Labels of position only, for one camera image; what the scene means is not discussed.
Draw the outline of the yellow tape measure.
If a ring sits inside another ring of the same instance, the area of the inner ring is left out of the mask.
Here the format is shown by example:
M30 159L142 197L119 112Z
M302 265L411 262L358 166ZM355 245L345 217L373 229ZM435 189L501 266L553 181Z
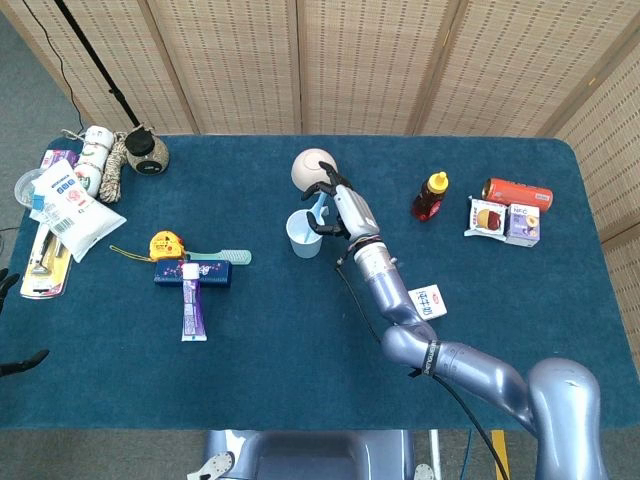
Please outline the yellow tape measure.
M147 255L128 252L115 245L110 245L109 249L128 259L148 263L157 263L160 260L185 260L187 257L183 240L168 230L160 231L152 237Z

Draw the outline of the white milk carton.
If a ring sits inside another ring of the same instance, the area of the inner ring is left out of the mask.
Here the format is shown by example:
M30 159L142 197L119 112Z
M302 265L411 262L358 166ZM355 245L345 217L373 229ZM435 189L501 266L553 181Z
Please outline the white milk carton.
M447 308L436 284L408 291L414 307L423 321L430 321L447 314Z

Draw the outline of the bamboo folding screen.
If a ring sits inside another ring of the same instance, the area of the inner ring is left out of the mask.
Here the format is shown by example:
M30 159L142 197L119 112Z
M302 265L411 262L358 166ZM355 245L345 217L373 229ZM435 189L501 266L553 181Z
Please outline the bamboo folding screen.
M640 237L640 0L64 0L168 134L555 137L603 242ZM0 0L0 142L131 123L53 0Z

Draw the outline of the white roll tied with twine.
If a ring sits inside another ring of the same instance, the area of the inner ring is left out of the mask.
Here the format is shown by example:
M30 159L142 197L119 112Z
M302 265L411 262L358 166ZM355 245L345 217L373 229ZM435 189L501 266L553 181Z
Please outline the white roll tied with twine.
M90 126L82 135L62 130L66 138L82 140L83 146L74 173L87 193L95 198L98 195L106 160L115 142L115 135L101 126Z

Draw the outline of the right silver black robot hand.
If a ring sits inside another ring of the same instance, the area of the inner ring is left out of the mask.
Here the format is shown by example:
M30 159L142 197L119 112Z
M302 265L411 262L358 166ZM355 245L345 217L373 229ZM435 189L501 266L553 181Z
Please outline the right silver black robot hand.
M318 162L324 170L329 182L317 181L303 193L301 199L306 200L312 194L321 192L330 196L338 209L336 224L320 225L313 213L306 214L311 230L318 235L344 237L354 242L361 237L375 236L380 233L379 226L365 199L352 187L348 179L340 175L335 168L324 161Z

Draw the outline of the purple NFC juice carton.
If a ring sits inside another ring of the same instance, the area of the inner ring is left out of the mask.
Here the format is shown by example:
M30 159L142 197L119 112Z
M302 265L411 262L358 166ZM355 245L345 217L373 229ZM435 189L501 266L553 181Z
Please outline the purple NFC juice carton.
M533 247L540 240L540 211L538 207L511 204L505 226L505 242L510 245Z

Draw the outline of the dark blue floral box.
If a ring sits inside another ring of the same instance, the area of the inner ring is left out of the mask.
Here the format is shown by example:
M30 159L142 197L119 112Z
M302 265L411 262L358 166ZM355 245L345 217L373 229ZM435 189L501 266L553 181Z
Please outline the dark blue floral box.
M160 286L181 286L183 266L191 261L163 259L156 262L153 281ZM233 265L225 260L196 260L201 287L226 288L231 285Z

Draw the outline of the blue-grey robot torso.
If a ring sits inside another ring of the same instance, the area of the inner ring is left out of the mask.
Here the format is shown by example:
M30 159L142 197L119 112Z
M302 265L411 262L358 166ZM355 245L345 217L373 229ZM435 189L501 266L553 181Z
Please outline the blue-grey robot torso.
M408 430L211 430L186 480L440 480Z

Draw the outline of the honey bear bottle yellow cap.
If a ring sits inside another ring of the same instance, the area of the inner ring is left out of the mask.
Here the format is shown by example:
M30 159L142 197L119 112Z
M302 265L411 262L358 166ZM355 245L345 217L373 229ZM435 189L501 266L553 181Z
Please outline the honey bear bottle yellow cap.
M421 222L430 220L440 209L448 190L449 180L445 171L433 173L422 184L419 194L413 201L412 214Z

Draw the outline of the cream upturned bowl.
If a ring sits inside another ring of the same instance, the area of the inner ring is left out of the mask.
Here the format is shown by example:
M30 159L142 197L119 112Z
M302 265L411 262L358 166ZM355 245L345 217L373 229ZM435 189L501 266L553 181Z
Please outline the cream upturned bowl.
M320 163L324 162L337 170L337 164L332 155L319 148L309 148L300 152L291 168L291 179L302 192L316 182L329 183L329 177Z

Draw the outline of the blue table cloth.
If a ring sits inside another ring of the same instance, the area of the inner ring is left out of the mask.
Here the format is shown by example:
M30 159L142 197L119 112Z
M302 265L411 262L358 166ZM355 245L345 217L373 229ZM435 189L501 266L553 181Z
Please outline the blue table cloth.
M168 169L126 171L126 222L71 268L65 293L8 293L0 363L50 351L0 378L0 429L459 428L466 419L436 382L384 357L386 328L346 243L326 238L309 260L285 232L302 205L290 170L316 147L367 200L409 288L436 284L440 338L527 372L552 356L596 376L605 427L640 424L640 380L571 148L555 139L397 136L169 136ZM448 190L426 222L411 210L445 171ZM468 197L500 178L553 192L540 240L522 247L465 237ZM140 255L172 231L187 251L249 250L231 285L201 287L206 341L183 342L181 286L154 283Z

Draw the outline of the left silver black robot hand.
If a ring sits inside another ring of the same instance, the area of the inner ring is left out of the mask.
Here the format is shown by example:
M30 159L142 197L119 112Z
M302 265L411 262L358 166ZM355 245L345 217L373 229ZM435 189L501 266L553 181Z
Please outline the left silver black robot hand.
M18 273L10 274L7 268L0 269L0 314L4 307L4 301L9 290L17 283L20 275ZM24 373L30 369L37 367L48 355L50 351L43 349L38 351L30 358L12 362L12 363L0 363L0 378L19 373Z

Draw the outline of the light blue handled cup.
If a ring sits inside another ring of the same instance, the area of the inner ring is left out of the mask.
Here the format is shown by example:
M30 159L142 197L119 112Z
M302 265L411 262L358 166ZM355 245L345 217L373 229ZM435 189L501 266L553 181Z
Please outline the light blue handled cup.
M287 219L285 230L289 238L294 254L303 259L316 256L322 244L322 236L315 233L307 219L307 214L312 213L319 225L324 224L324 217L328 215L329 207L313 207L293 212Z

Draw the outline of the purple toothpaste tube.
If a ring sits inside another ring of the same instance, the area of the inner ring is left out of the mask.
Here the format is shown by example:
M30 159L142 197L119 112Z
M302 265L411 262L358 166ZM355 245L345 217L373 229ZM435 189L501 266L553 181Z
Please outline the purple toothpaste tube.
M198 263L189 262L182 265L183 342L207 340L200 301L199 274Z

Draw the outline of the green scrub brush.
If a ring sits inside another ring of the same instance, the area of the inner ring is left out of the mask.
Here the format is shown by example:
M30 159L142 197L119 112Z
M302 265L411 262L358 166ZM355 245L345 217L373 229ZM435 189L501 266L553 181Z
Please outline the green scrub brush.
M215 253L198 253L187 251L186 255L189 260L211 260L211 261L227 261L232 265L245 266L252 261L252 254L249 250L241 249L222 249Z

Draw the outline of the razor blister pack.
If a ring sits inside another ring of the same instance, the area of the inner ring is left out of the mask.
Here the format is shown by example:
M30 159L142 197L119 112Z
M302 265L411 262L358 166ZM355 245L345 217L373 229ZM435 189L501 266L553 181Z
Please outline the razor blister pack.
M23 276L20 295L31 300L49 300L64 294L72 256L60 239L40 224Z

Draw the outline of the orange drink can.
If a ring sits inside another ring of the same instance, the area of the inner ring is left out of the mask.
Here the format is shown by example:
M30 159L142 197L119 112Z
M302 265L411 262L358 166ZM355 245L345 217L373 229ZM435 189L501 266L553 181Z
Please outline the orange drink can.
M541 212L547 212L554 199L549 189L500 178L489 178L483 185L481 196L485 201L506 206L518 204L537 207Z

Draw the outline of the white fruit snack packet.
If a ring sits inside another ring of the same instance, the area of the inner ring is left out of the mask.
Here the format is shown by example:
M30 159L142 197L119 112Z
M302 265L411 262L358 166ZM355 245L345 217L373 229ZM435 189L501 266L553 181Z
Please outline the white fruit snack packet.
M465 237L482 236L504 242L507 207L505 205L468 197L469 225Z

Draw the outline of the glass jar black lid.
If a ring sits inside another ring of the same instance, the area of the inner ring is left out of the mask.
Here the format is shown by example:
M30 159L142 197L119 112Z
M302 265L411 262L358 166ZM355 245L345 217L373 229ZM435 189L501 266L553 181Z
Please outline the glass jar black lid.
M153 176L163 173L169 165L166 144L149 128L139 125L124 141L128 164L138 174Z

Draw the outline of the white salt bag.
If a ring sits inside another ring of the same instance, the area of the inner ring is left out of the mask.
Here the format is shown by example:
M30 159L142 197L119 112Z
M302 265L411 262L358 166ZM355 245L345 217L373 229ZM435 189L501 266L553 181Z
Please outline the white salt bag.
M45 224L80 263L101 239L119 228L126 219L91 197L73 168L60 161L33 182L34 194L43 195L43 211L31 208L30 217Z

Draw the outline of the clear plastic cup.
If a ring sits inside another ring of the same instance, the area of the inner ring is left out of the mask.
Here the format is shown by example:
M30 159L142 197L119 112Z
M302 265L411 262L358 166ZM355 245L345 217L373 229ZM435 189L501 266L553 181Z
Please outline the clear plastic cup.
M44 169L32 169L24 173L14 186L14 197L16 201L25 208L30 209L32 206L35 186L33 182L37 180L43 173Z

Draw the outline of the black stand pole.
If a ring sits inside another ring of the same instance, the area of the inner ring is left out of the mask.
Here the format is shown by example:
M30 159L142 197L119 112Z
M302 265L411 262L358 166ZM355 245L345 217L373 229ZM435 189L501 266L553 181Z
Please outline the black stand pole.
M97 52L91 45L89 39L81 29L80 25L78 24L77 20L75 19L75 17L73 16L69 8L67 7L64 0L53 0L53 1L57 6L58 10L60 11L60 13L63 15L66 22L71 27L72 31L74 32L78 40L80 41L83 48L86 50L87 54L89 55L90 59L92 60L92 62L94 63L94 65L96 66L100 74L102 75L103 79L107 83L109 93L112 94L113 97L116 99L116 101L120 104L120 106L124 110L125 114L129 118L132 125L134 127L139 127L141 125L141 122L138 120L131 106L127 102L124 93L116 85L115 81L113 80L107 68L105 67L104 63L102 62Z

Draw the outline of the purple packet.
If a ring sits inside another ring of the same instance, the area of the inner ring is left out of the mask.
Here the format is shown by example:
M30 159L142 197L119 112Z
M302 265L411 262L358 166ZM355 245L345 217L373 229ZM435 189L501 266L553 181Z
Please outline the purple packet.
M48 169L60 161L66 161L72 168L74 168L78 160L79 154L72 150L48 149L42 157L40 168Z

